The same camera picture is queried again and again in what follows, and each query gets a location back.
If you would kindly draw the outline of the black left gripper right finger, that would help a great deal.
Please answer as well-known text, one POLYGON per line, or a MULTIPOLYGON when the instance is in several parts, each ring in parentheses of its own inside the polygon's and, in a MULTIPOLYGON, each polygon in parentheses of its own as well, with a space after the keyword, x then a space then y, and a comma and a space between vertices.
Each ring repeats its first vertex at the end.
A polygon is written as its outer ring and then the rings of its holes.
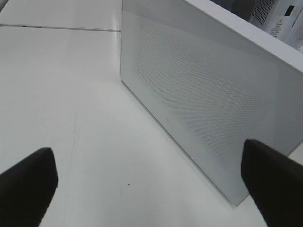
POLYGON ((270 146, 247 139, 241 177, 268 227, 303 225, 303 166, 270 146))

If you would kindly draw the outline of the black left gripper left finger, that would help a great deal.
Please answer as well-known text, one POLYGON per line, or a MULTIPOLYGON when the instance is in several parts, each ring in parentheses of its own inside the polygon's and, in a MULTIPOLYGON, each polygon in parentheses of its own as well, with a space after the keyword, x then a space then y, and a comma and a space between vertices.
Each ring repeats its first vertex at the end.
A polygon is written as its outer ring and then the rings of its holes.
POLYGON ((40 148, 0 175, 0 225, 37 227, 58 187, 51 148, 40 148))

